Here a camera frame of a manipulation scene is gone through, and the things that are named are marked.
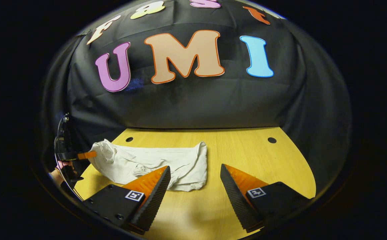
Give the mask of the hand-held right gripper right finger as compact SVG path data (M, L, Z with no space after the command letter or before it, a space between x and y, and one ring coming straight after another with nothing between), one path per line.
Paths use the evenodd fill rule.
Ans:
M313 192L288 181L266 182L228 164L221 165L220 179L239 223L248 233L282 226L314 199Z

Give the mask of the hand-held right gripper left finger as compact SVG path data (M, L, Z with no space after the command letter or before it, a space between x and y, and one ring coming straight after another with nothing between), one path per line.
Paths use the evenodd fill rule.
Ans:
M170 179L170 166L163 166L123 187L108 184L82 203L118 228L143 235L157 215Z

